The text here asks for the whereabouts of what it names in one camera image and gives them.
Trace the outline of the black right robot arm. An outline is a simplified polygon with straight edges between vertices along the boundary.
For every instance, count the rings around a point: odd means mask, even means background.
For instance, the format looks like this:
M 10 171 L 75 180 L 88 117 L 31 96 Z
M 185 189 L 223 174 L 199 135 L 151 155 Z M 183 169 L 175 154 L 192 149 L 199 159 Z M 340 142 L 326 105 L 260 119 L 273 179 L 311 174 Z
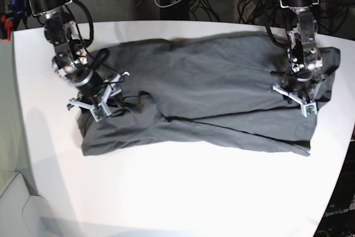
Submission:
M 84 39 L 68 4 L 79 6 L 89 24 L 89 38 Z M 29 0 L 32 14 L 44 17 L 44 35 L 53 46 L 53 70 L 78 90 L 68 109 L 88 111 L 96 122 L 124 107 L 121 83 L 129 75 L 105 64 L 110 50 L 103 48 L 95 55 L 87 48 L 94 40 L 94 25 L 87 7 L 78 0 Z

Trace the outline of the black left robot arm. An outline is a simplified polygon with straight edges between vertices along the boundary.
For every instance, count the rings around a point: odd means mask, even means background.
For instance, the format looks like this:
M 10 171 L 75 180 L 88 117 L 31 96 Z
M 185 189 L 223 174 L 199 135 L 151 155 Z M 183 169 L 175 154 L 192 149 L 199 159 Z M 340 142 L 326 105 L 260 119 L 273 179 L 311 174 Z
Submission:
M 320 1 L 278 1 L 281 8 L 289 9 L 295 16 L 285 21 L 286 43 L 277 41 L 271 29 L 266 28 L 272 42 L 286 50 L 288 60 L 286 70 L 272 72 L 272 75 L 280 79 L 270 90 L 282 94 L 288 102 L 299 104 L 304 117 L 315 115 L 318 111 L 315 98 L 325 78 L 319 73 L 323 67 L 323 60 L 316 44 L 318 25 L 311 8 Z

